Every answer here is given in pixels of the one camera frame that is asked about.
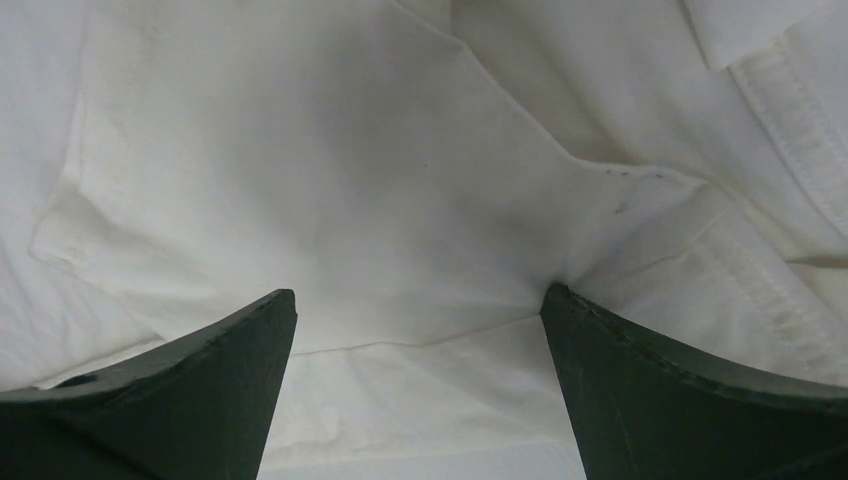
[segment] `seam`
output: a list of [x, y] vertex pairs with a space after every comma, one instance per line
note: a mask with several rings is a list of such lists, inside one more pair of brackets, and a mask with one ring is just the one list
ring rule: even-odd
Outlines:
[[[703, 253], [712, 259], [709, 264], [720, 268], [734, 281], [745, 298], [768, 320], [766, 326], [769, 331], [796, 353], [807, 372], [828, 383], [848, 383], [845, 362], [832, 338], [826, 333], [827, 327], [821, 328], [821, 322], [810, 318], [806, 309], [773, 275], [750, 260], [748, 249], [742, 242], [733, 239], [720, 226], [717, 227], [717, 231], [710, 232], [710, 235], [718, 241], [707, 239], [701, 243]], [[718, 251], [717, 245], [727, 247]], [[751, 282], [744, 281], [741, 274], [743, 271], [754, 276], [758, 280], [756, 285], [762, 290], [751, 288]]]
[[848, 237], [848, 151], [792, 63], [785, 37], [730, 71], [801, 191]]

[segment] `white fabric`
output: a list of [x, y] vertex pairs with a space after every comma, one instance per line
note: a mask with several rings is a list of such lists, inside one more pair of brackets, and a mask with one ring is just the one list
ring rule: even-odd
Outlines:
[[0, 391], [153, 337], [120, 304], [27, 254], [63, 165], [85, 2], [0, 2]]
[[522, 445], [440, 457], [416, 457], [268, 470], [258, 480], [585, 480], [580, 455], [567, 443]]
[[821, 8], [826, 0], [685, 0], [713, 70], [768, 48], [789, 27]]
[[815, 210], [769, 170], [767, 135], [729, 74], [707, 74], [682, 12], [513, 6], [577, 76], [600, 119], [585, 134], [548, 134], [461, 43], [387, 0], [94, 1], [33, 252], [166, 338], [294, 288], [266, 467], [573, 447], [535, 315], [554, 279], [732, 360], [848, 382], [844, 326], [729, 197], [556, 141], [591, 156], [609, 135], [602, 155], [720, 179], [751, 152], [754, 203], [785, 187], [781, 220], [842, 245], [793, 216]]
[[[823, 188], [776, 141], [845, 138], [844, 3], [399, 3], [429, 25], [389, 0], [0, 4], [0, 389], [294, 288], [266, 469], [582, 478], [535, 315], [553, 279], [848, 383], [844, 165], [790, 152]], [[757, 107], [792, 98], [750, 74], [777, 47], [810, 136]], [[32, 250], [66, 272], [26, 256], [51, 192]], [[376, 460], [416, 455], [441, 456]]]

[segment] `white cloth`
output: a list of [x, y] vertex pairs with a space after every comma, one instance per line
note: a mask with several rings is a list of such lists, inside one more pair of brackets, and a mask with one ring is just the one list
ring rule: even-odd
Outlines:
[[685, 0], [707, 65], [722, 70], [769, 48], [826, 0]]
[[676, 2], [611, 0], [590, 8], [568, 1], [454, 0], [452, 28], [567, 150], [596, 161], [619, 152], [629, 163], [690, 172], [728, 192], [781, 257], [848, 320], [842, 299], [848, 103], [841, 61], [848, 52], [848, 4], [811, 10], [818, 3], [805, 2], [783, 11], [775, 2], [740, 25], [726, 2], [689, 6], [694, 3], [727, 18], [718, 23], [736, 47], [748, 45], [750, 30], [773, 37], [737, 50], [731, 68], [710, 72], [687, 28], [687, 16], [697, 23], [705, 13], [681, 10]]
[[440, 457], [269, 470], [258, 480], [585, 480], [580, 455], [565, 443], [522, 445]]
[[734, 190], [749, 215], [777, 189], [781, 228], [842, 245], [791, 175], [758, 170], [768, 136], [682, 12], [513, 7], [571, 75], [558, 105], [591, 112], [556, 124], [576, 133], [549, 134], [447, 24], [388, 0], [93, 1], [34, 254], [165, 338], [293, 288], [266, 467], [573, 447], [536, 316], [555, 279], [726, 358], [848, 383], [839, 318], [731, 197], [557, 143], [722, 188], [763, 175]]
[[0, 2], [0, 391], [155, 337], [114, 299], [35, 261], [64, 163], [85, 2]]

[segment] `dark green object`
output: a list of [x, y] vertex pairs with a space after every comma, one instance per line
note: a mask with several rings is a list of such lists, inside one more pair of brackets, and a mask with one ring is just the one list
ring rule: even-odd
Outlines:
[[588, 480], [848, 479], [848, 389], [709, 355], [560, 284], [542, 320]]
[[0, 394], [0, 479], [255, 480], [296, 320], [281, 290], [54, 389]]

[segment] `dark spot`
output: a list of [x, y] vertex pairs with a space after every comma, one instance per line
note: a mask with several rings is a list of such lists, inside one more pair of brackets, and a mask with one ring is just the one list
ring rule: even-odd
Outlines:
[[86, 383], [91, 383], [97, 380], [97, 375], [94, 373], [86, 373], [85, 375], [77, 375], [76, 377], [69, 378], [64, 382], [56, 385], [54, 388], [67, 388], [67, 387], [76, 387], [77, 385], [85, 385]]

